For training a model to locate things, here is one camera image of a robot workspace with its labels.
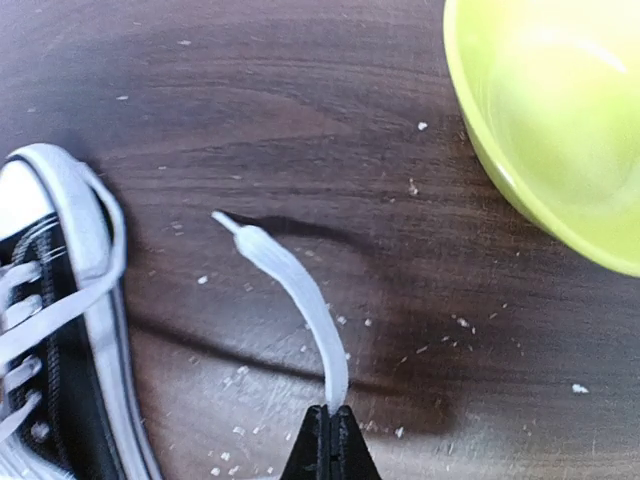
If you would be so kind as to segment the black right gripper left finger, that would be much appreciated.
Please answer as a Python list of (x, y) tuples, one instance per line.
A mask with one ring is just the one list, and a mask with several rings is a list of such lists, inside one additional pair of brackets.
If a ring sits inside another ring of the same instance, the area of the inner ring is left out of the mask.
[(307, 409), (281, 480), (330, 478), (330, 416), (326, 405)]

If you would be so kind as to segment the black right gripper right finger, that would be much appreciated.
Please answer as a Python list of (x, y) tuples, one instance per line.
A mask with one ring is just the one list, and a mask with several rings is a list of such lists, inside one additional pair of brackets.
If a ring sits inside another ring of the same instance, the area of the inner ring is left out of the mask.
[(340, 407), (330, 419), (329, 478), (381, 479), (354, 413), (346, 405)]

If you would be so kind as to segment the black white canvas sneaker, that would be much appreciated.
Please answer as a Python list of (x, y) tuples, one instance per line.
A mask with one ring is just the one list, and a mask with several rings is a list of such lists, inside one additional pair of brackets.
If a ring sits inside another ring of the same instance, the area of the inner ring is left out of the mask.
[(134, 387), (122, 209), (59, 146), (1, 164), (1, 475), (158, 479)]

